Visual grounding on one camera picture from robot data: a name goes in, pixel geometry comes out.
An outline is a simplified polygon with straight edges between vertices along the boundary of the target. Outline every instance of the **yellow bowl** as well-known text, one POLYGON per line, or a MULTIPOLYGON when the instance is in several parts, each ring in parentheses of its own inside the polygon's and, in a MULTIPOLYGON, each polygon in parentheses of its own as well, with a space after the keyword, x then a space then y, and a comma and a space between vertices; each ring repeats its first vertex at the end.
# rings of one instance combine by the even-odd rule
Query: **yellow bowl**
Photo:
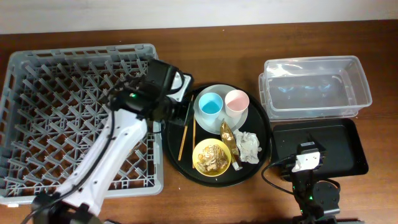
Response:
POLYGON ((228 167, 231 163, 231 152, 229 151, 228 146, 226 144, 224 144, 222 141, 220 141, 218 139, 205 139, 205 140, 199 142, 199 144, 197 144, 195 146, 193 153, 192 153, 192 161, 193 161, 193 165, 195 166, 196 170, 199 173, 201 173, 205 176, 208 176, 208 177, 216 177, 216 176, 223 174, 228 169, 228 167), (219 170, 216 174, 205 174, 204 172, 200 171, 200 169, 198 169, 198 164, 197 164, 197 162, 199 160, 198 155, 200 153, 202 153, 203 150, 207 146, 215 145, 215 144, 219 145, 222 148, 222 150, 224 150, 224 153, 225 153, 226 157, 228 158, 228 164, 223 169, 219 170))

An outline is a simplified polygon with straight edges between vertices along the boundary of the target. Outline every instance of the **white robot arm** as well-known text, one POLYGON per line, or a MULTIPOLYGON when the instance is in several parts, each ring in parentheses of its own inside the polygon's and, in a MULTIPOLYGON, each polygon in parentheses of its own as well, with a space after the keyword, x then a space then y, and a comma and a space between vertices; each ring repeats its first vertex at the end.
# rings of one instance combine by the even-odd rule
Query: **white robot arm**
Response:
POLYGON ((111 95, 108 120, 80 165, 53 195, 37 196, 22 223, 100 223, 96 216, 106 192, 129 151, 146 136, 147 120, 187 122, 191 107, 182 101, 192 76, 150 60, 145 79, 111 95))

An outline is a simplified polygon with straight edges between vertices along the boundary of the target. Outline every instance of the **plastic storage box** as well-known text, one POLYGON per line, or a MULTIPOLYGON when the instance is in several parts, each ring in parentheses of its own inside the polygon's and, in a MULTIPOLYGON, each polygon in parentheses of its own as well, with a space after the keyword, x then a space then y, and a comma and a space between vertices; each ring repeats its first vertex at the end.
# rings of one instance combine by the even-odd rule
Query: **plastic storage box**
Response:
POLYGON ((271 121, 352 117, 372 103, 355 56, 268 60, 259 89, 271 121))
MULTIPOLYGON (((119 79, 145 75, 148 58, 157 58, 151 44, 13 53, 0 100, 0 203, 53 192, 100 134, 104 94, 119 79)), ((107 197, 159 193, 161 144, 160 134, 148 134, 132 149, 107 197)))

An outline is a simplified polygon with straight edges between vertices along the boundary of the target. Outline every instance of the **rectangular black tray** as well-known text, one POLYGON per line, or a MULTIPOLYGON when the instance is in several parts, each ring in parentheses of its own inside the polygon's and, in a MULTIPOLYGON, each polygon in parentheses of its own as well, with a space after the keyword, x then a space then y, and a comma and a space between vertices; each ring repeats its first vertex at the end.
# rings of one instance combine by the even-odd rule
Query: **rectangular black tray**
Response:
MULTIPOLYGON (((319 179, 366 174, 369 170, 354 121, 333 119, 281 124, 273 129, 275 147, 271 161, 297 153, 297 146, 311 134, 325 149, 326 158, 314 175, 319 179)), ((289 180, 289 175, 282 173, 289 180)))

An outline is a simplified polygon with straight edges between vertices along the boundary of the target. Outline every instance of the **black tray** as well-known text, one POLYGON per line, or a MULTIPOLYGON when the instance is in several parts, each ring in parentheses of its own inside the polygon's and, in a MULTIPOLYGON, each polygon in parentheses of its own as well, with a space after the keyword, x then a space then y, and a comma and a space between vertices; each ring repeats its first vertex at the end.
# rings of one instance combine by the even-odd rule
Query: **black tray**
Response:
MULTIPOLYGON (((307 142, 311 134, 326 149, 323 165, 314 171, 319 179, 361 175, 369 170, 354 121, 348 118, 281 124, 272 133, 272 162, 295 154, 297 146, 307 142)), ((287 174, 282 177, 289 180, 287 174)))
MULTIPOLYGON (((210 85, 202 86, 193 91, 195 96, 202 90, 210 85)), ((240 131, 247 131, 250 133, 256 133, 257 138, 260 141, 260 147, 262 151, 259 152, 258 157, 260 162, 258 164, 250 164, 248 162, 242 163, 242 169, 235 171, 232 166, 228 170, 218 177, 206 177, 200 174, 196 169, 192 168, 192 131, 193 122, 190 121, 187 129, 187 136, 185 138, 184 149, 182 153, 181 161, 178 161, 178 153, 180 151, 180 145, 184 127, 177 126, 174 124, 167 123, 165 129, 162 132, 162 146, 166 156, 172 165, 186 178, 205 186, 209 187, 226 187, 234 184, 238 184, 252 177, 263 165, 265 160, 269 157, 271 151, 271 124, 268 116, 264 111, 264 108, 260 103, 252 97, 249 93, 250 99, 249 113, 246 122, 239 129, 240 131)), ((199 124, 196 126, 196 143, 208 138, 220 139, 219 134, 211 134, 202 129, 199 124)))

